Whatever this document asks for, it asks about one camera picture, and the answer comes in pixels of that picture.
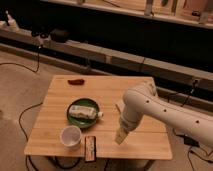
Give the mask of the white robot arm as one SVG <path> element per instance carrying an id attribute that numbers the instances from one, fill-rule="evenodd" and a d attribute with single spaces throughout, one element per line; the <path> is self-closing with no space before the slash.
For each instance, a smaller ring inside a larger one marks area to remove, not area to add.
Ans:
<path id="1" fill-rule="evenodd" d="M 122 101 L 124 107 L 115 136 L 117 144 L 121 144 L 139 126 L 146 114 L 213 149 L 213 116 L 161 100 L 156 87 L 147 82 L 141 82 L 126 90 Z"/>

